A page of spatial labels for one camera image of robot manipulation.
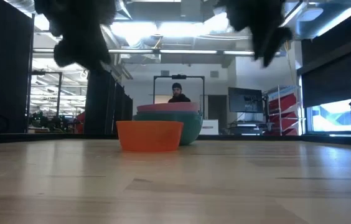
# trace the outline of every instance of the black beanie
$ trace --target black beanie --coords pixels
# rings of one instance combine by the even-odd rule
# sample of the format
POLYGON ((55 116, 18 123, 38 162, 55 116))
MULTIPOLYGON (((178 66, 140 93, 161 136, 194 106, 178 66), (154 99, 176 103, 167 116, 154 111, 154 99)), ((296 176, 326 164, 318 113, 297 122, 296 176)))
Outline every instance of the black beanie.
POLYGON ((174 83, 172 88, 173 88, 173 89, 174 89, 174 88, 179 88, 179 89, 182 90, 182 87, 181 87, 181 84, 180 84, 180 83, 174 83))

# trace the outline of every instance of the pink bowl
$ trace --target pink bowl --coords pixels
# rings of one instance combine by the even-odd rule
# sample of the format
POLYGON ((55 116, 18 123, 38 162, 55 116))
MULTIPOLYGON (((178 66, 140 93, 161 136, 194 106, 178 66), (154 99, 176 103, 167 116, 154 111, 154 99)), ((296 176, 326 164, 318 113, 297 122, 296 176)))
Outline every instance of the pink bowl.
POLYGON ((138 112, 146 111, 199 111, 199 103, 159 103, 137 107, 138 112))

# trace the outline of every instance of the black jacket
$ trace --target black jacket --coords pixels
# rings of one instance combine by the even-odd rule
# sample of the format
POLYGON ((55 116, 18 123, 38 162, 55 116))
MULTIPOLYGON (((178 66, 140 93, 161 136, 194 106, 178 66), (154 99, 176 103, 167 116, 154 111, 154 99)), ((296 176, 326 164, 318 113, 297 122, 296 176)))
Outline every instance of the black jacket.
POLYGON ((190 102, 190 99, 186 97, 184 94, 180 94, 179 96, 173 96, 169 100, 169 103, 180 103, 180 102, 190 102))

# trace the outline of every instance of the teal bowl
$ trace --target teal bowl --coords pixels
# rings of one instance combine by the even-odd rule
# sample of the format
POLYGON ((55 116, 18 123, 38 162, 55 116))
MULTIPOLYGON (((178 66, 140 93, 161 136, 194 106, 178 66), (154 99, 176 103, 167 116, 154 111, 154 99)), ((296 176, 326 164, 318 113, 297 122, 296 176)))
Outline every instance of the teal bowl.
POLYGON ((181 146, 189 145, 198 138, 203 123, 203 117, 199 113, 143 113, 134 115, 134 120, 183 122, 181 146))

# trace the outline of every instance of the monitor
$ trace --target monitor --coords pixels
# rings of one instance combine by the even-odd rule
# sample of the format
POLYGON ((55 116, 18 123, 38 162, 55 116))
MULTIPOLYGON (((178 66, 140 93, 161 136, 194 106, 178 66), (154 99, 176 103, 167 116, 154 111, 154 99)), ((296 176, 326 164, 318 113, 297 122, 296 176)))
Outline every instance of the monitor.
POLYGON ((228 88, 230 112, 263 113, 261 90, 228 88))

